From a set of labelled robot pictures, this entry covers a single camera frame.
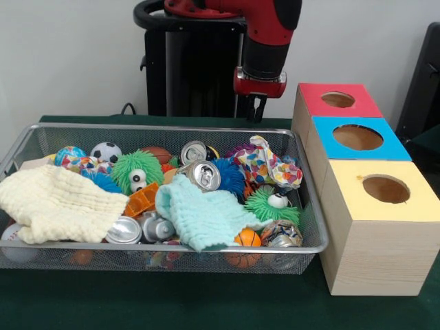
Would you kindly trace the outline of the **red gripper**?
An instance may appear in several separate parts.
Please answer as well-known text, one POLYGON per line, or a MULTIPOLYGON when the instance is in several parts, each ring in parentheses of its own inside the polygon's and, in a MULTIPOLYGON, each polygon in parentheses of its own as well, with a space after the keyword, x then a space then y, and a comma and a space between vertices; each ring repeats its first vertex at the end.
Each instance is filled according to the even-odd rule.
POLYGON ((267 98, 280 98, 287 86, 287 73, 282 71, 275 80, 259 80, 247 75, 242 67, 234 70, 234 92, 238 95, 247 97, 247 119, 261 122, 267 98), (266 96, 259 98, 258 107, 254 108, 255 95, 266 96))

